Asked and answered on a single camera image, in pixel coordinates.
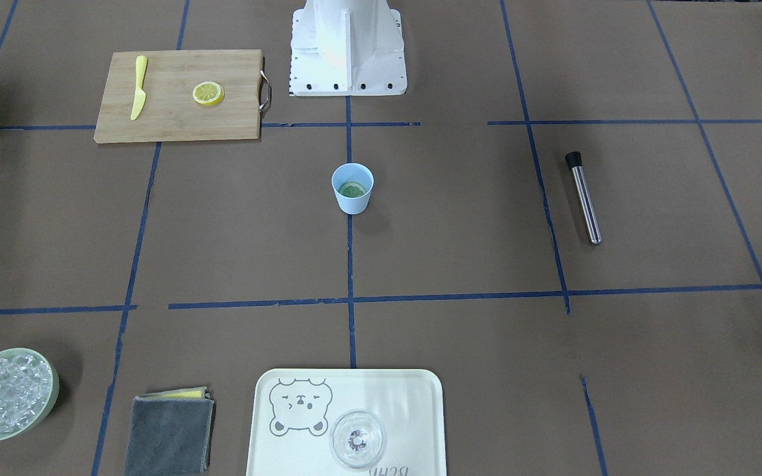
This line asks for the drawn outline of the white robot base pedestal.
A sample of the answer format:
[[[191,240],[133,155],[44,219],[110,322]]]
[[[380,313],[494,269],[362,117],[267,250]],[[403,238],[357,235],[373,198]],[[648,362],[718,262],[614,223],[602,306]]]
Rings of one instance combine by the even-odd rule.
[[[308,1],[291,26],[291,96],[406,94],[402,16],[388,2]]]

